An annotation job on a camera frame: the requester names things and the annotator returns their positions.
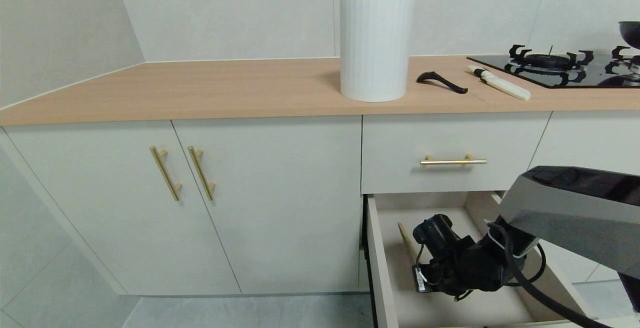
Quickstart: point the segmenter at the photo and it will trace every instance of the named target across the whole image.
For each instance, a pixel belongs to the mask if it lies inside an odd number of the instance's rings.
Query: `wall tile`
[[[0,2],[0,107],[143,61],[122,0]]]
[[[124,0],[147,62],[334,55],[332,0]]]
[[[72,243],[4,311],[28,328],[121,328],[139,299],[114,293]]]
[[[16,323],[10,316],[6,315],[5,312],[0,312],[0,327],[2,328],[23,328],[21,325]]]
[[[546,52],[595,50],[610,53],[626,45],[618,21],[640,21],[640,0],[542,0],[529,43]]]
[[[0,308],[70,243],[0,148]]]
[[[334,2],[336,52],[340,6]],[[540,0],[416,0],[412,55],[504,53],[530,36]]]

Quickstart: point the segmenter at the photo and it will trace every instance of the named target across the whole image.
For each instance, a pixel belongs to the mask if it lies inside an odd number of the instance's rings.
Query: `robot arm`
[[[640,278],[640,177],[537,166],[500,204],[510,226]]]
[[[488,223],[489,232],[478,242],[459,237],[443,214],[413,230],[414,239],[433,257],[429,264],[417,261],[413,267],[418,292],[443,292],[460,300],[473,290],[522,285],[550,308],[555,304],[556,312],[593,326],[557,302],[549,303],[548,296],[533,287],[531,283],[544,272],[544,262],[533,278],[527,280],[520,273],[527,252],[544,239],[615,269],[640,311],[639,176],[537,166],[517,178],[498,209],[500,215]],[[513,278],[518,283],[509,283]]]

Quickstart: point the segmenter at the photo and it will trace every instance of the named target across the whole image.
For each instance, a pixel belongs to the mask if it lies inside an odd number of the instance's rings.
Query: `white cabinet door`
[[[243,294],[358,290],[360,116],[173,123]]]
[[[578,166],[640,175],[640,111],[554,111],[530,167]]]
[[[171,121],[5,129],[127,293],[240,293]],[[167,150],[178,202],[150,146]]]
[[[591,274],[587,282],[617,281],[619,279],[620,276],[617,271],[609,268],[608,266],[598,264],[598,268],[593,271],[593,274]]]
[[[548,241],[542,241],[541,244],[549,262],[553,262],[571,283],[586,282],[598,267],[597,262]]]

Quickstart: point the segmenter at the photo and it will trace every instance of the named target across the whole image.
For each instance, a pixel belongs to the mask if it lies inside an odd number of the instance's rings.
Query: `black glass cooktop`
[[[562,57],[562,54],[531,54],[532,56]],[[629,59],[621,60],[612,54],[591,54],[585,51],[571,54],[571,68],[558,69],[548,66],[530,66],[516,62],[514,55],[469,56],[474,62],[485,64],[514,75],[524,80],[550,89],[560,88],[636,88],[640,89],[640,81],[629,78]]]

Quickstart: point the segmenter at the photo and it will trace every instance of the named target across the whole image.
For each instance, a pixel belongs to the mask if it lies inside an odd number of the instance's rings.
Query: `label tag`
[[[423,280],[422,275],[420,275],[420,271],[419,268],[417,266],[415,266],[414,268],[414,277],[415,277],[415,281],[418,282],[418,292],[425,292],[425,280]]]

